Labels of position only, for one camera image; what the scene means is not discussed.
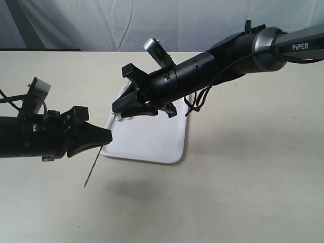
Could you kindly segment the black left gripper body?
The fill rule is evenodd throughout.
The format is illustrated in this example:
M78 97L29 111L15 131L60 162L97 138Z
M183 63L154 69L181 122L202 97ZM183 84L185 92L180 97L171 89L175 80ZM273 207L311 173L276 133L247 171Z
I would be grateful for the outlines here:
M84 106L74 106L64 113L50 110L47 119L40 114L22 118L21 156L41 157L42 161L62 158L76 129L88 120L88 108Z

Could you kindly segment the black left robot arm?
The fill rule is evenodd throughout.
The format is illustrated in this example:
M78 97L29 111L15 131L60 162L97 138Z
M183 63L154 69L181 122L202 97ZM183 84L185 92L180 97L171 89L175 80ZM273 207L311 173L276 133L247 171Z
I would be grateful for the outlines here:
M74 106L65 113L1 117L1 157L41 157L54 161L73 157L112 141L109 129L88 123L87 107Z

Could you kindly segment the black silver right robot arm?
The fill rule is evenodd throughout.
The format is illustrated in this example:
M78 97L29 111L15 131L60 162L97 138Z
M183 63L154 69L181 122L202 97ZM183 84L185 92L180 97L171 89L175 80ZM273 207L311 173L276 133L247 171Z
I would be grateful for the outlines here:
M159 65L146 73L134 64L122 68L130 81L127 89L112 104L121 117L156 116L164 111L174 117L174 101L185 99L189 111L200 111L213 86L249 73L274 72L288 62L310 64L323 60L323 26L285 32L277 27L251 26L235 33L206 51L176 64L158 40L150 38L144 49ZM186 100L190 94L193 101Z

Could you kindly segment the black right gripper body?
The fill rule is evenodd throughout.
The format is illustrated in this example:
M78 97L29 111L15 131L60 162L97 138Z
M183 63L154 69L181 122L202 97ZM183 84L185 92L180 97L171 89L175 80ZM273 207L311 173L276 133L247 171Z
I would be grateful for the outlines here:
M165 112L169 118L177 115L177 108L172 103L176 100L177 84L171 73L169 66L152 73L146 73L132 63L122 68L123 77L129 79L130 86L136 87L138 101Z

